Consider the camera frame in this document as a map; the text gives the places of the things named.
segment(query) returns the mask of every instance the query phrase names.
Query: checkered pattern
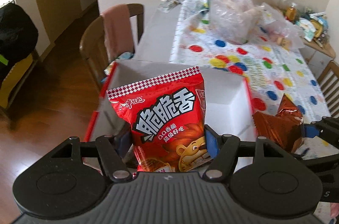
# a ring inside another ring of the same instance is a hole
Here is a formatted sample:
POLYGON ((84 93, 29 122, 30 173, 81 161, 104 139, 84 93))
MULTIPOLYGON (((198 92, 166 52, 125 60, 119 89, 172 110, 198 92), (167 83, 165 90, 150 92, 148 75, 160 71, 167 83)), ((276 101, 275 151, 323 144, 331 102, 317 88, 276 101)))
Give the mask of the checkered pattern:
POLYGON ((151 87, 153 85, 159 85, 166 82, 174 82, 182 78, 190 77, 192 75, 199 74, 200 70, 198 66, 190 67, 181 71, 161 75, 155 78, 147 79, 140 82, 135 82, 118 88, 110 89, 107 91, 108 99, 114 99, 133 92, 140 91, 142 89, 151 87))

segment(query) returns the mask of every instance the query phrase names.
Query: red dot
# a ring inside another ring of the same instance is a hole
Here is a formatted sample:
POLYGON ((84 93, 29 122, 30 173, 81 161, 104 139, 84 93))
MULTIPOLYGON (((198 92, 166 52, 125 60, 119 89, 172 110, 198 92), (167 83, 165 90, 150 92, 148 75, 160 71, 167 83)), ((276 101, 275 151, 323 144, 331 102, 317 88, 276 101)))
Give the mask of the red dot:
POLYGON ((269 58, 267 58, 267 57, 263 57, 262 58, 263 60, 265 60, 265 61, 267 61, 269 64, 272 64, 273 63, 273 61, 271 61, 269 58))
POLYGON ((264 103, 264 101, 262 99, 254 98, 252 101, 253 101, 254 108, 256 108, 260 111, 266 110, 266 104, 264 103))
POLYGON ((244 49, 242 48, 237 48, 237 52, 240 54, 240 55, 246 55, 248 52, 245 51, 244 49))
POLYGON ((219 60, 222 60, 224 63, 229 63, 229 59, 228 59, 228 57, 226 57, 226 56, 218 55, 218 56, 216 56, 215 58, 217 58, 217 59, 219 59, 219 60))
POLYGON ((240 67, 238 67, 238 66, 236 66, 236 65, 230 66, 230 67, 229 67, 229 70, 230 70, 232 73, 236 73, 236 74, 239 74, 239 75, 242 75, 242 74, 244 73, 244 71, 243 71, 240 67))
POLYGON ((192 45, 192 46, 189 47, 189 49, 192 50, 193 52, 197 52, 197 53, 202 52, 202 50, 203 50, 203 48, 198 46, 198 45, 192 45))
POLYGON ((284 90, 284 89, 285 89, 281 82, 274 81, 274 84, 275 84, 275 86, 276 86, 279 90, 284 90))

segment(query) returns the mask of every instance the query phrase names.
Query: polka dot tablecloth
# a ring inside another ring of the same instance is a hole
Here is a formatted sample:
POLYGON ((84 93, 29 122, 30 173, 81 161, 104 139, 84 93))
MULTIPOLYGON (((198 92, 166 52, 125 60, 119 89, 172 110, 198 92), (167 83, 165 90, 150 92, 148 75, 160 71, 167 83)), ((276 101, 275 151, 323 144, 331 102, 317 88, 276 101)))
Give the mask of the polka dot tablecloth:
POLYGON ((304 114, 305 123, 330 116, 316 79, 299 52, 269 41, 256 27, 246 44, 233 45, 218 37, 208 15, 191 28, 188 19, 207 0, 185 0, 177 24, 170 62, 198 65, 246 77, 255 110, 275 115, 285 93, 304 114))

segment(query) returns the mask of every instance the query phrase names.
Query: cartoon lion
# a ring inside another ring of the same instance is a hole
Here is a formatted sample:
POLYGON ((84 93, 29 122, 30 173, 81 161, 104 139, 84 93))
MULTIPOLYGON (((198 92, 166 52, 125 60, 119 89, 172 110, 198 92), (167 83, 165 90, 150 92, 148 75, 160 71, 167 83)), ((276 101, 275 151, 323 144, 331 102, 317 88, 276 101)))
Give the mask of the cartoon lion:
POLYGON ((208 161, 210 155, 207 147, 202 124, 187 124, 187 129, 175 135, 175 140, 164 144, 168 155, 162 157, 163 162, 168 162, 176 171, 188 171, 202 163, 208 161))

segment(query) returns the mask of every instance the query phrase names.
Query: black bag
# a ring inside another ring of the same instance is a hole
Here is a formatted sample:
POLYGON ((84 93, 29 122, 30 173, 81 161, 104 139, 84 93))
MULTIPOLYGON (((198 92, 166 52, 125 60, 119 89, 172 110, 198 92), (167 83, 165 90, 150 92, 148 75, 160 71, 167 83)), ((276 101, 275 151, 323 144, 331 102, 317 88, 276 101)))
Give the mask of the black bag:
POLYGON ((18 5, 8 3, 0 8, 0 55, 8 65, 0 63, 0 83, 11 68, 28 57, 38 41, 38 29, 18 5))

